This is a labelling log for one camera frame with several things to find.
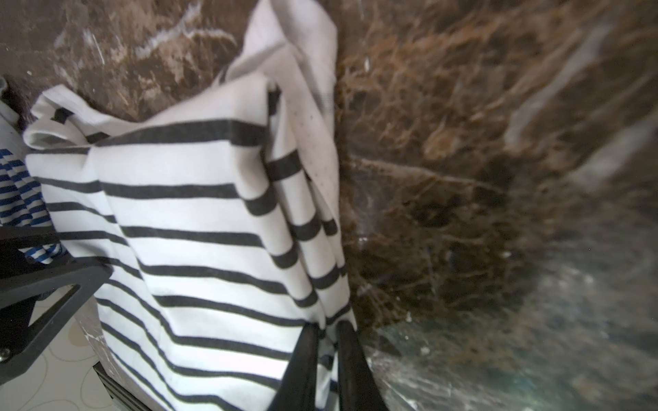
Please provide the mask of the black white striped tank top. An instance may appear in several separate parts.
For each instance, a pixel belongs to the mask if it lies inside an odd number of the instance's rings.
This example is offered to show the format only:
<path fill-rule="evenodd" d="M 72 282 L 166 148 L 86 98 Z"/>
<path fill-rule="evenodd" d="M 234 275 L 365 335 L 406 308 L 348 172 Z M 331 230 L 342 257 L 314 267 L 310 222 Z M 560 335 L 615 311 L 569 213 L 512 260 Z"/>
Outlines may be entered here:
<path fill-rule="evenodd" d="M 339 228 L 337 29 L 315 1 L 261 1 L 226 76 L 144 123 L 44 91 L 24 133 L 63 246 L 118 366 L 167 410 L 264 410 L 306 324 L 315 408 L 335 410 L 352 321 Z"/>

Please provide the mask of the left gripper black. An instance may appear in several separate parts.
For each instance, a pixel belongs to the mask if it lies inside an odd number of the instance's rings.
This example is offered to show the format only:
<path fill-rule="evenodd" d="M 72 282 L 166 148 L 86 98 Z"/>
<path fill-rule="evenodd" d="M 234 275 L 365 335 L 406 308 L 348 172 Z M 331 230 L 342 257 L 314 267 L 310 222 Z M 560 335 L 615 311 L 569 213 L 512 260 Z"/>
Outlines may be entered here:
<path fill-rule="evenodd" d="M 111 277 L 99 262 L 63 256 L 49 265 L 22 253 L 59 243 L 52 228 L 1 229 L 1 384 L 31 368 L 74 314 Z"/>

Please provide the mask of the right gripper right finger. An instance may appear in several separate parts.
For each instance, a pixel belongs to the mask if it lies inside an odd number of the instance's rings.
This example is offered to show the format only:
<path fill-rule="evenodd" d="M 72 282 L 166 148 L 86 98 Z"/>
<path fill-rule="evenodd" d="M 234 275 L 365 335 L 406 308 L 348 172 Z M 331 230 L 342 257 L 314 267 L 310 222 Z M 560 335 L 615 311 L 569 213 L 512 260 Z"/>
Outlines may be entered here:
<path fill-rule="evenodd" d="M 342 411 L 388 411 L 352 324 L 337 324 L 339 407 Z"/>

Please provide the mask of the blue white striped tank top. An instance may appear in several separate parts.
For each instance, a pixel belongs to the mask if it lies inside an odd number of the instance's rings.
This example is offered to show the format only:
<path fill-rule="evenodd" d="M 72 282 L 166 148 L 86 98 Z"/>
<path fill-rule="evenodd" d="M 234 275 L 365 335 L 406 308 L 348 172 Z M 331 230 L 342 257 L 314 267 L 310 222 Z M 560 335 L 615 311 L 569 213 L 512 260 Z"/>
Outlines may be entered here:
<path fill-rule="evenodd" d="M 1 226 L 52 226 L 41 186 L 7 148 L 1 149 Z"/>

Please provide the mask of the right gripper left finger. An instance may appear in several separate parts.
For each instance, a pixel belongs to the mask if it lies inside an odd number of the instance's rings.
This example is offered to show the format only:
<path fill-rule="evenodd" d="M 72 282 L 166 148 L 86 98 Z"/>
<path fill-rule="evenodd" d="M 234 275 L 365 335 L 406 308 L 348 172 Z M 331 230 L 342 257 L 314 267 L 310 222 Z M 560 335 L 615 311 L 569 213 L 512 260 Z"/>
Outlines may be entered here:
<path fill-rule="evenodd" d="M 319 327 L 306 324 L 268 411 L 314 411 Z"/>

